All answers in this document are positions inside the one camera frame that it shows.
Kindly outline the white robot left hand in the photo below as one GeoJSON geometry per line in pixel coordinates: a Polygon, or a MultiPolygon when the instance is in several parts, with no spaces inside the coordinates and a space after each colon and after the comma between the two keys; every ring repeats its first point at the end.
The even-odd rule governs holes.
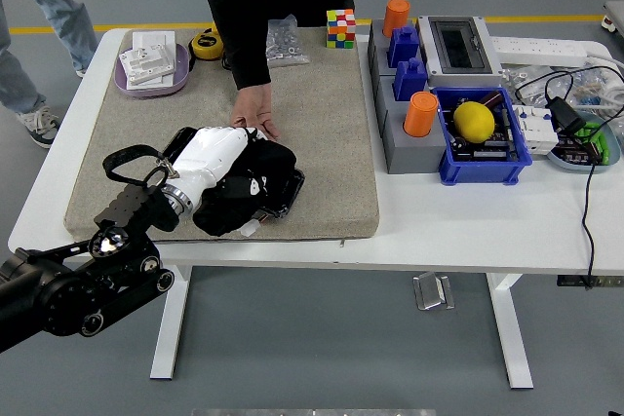
{"type": "Polygon", "coordinates": [[[248,145],[257,140],[267,140],[257,128],[199,129],[176,156],[168,158],[174,173],[164,191],[175,194],[184,204],[197,204],[203,192],[216,188],[248,145]]]}

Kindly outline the person's right hand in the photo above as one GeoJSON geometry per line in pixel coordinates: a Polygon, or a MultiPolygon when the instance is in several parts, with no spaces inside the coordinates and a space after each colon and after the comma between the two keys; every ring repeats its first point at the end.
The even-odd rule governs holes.
{"type": "Polygon", "coordinates": [[[272,119],[271,84],[246,87],[238,91],[230,117],[230,125],[255,128],[270,140],[280,138],[272,119]]]}

